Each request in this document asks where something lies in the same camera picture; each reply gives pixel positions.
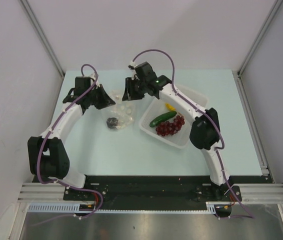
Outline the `clear zip top bag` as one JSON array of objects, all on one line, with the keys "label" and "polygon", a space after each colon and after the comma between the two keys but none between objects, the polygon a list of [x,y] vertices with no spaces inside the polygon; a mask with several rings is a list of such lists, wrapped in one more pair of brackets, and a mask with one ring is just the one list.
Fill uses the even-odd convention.
[{"label": "clear zip top bag", "polygon": [[133,101],[122,101],[123,93],[119,90],[112,90],[109,96],[114,100],[115,105],[102,109],[101,115],[105,124],[108,118],[118,118],[118,127],[116,129],[107,128],[110,130],[121,130],[133,124],[136,119],[136,104]]}]

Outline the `dark round fake fruit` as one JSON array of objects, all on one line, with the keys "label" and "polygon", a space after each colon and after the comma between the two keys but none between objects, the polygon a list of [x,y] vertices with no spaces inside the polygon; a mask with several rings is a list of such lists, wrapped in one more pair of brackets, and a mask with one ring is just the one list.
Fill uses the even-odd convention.
[{"label": "dark round fake fruit", "polygon": [[106,125],[109,129],[117,129],[119,124],[119,119],[117,117],[109,117],[106,120]]}]

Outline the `yellow fake fruit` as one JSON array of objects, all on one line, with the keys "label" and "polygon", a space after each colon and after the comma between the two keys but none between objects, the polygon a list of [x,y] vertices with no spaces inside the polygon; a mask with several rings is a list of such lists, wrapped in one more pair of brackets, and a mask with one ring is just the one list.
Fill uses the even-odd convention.
[{"label": "yellow fake fruit", "polygon": [[165,107],[169,110],[169,111],[171,111],[171,112],[174,112],[176,109],[172,106],[172,105],[170,105],[169,103],[166,103],[165,104]]}]

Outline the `green fake vegetable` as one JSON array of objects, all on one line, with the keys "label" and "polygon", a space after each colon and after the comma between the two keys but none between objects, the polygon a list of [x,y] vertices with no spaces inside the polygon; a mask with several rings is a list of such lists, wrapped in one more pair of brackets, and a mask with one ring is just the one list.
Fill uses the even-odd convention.
[{"label": "green fake vegetable", "polygon": [[154,128],[156,126],[158,126],[160,123],[162,122],[166,122],[168,121],[169,119],[173,118],[174,116],[177,115],[177,112],[176,111],[169,111],[169,112],[166,112],[166,113],[163,113],[157,117],[155,117],[150,123],[149,123],[149,126],[151,128]]}]

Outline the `dark purple fake grapes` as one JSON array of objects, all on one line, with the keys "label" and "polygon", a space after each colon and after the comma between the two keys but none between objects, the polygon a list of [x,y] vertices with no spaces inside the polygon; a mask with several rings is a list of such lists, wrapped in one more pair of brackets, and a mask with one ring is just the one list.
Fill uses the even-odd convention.
[{"label": "dark purple fake grapes", "polygon": [[173,136],[181,130],[184,124],[185,124],[184,117],[178,115],[172,120],[172,122],[170,121],[161,122],[155,128],[155,131],[157,135],[162,136],[162,137],[166,137],[168,135]]}]

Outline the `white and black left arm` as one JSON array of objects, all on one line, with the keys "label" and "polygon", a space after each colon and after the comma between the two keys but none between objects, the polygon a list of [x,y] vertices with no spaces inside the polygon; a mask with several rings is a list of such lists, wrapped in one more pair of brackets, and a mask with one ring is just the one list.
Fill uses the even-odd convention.
[{"label": "white and black left arm", "polygon": [[115,101],[98,83],[95,74],[77,76],[75,86],[62,101],[61,112],[56,120],[40,136],[32,136],[27,142],[30,171],[42,184],[60,182],[74,187],[81,200],[88,199],[92,187],[86,184],[86,176],[71,167],[64,143],[72,128],[89,107],[101,110],[115,105]]}]

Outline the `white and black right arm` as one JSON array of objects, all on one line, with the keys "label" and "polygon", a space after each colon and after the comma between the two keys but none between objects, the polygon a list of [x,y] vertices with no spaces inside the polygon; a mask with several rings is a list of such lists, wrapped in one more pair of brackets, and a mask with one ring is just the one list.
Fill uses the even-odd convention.
[{"label": "white and black right arm", "polygon": [[189,140],[204,155],[209,169],[210,181],[215,186],[212,195],[218,201],[230,195],[230,175],[224,166],[220,150],[225,148],[221,135],[218,113],[214,108],[206,109],[176,87],[175,70],[172,78],[158,76],[148,62],[136,64],[131,61],[128,68],[132,76],[125,79],[123,101],[141,100],[148,94],[172,105],[191,125]]}]

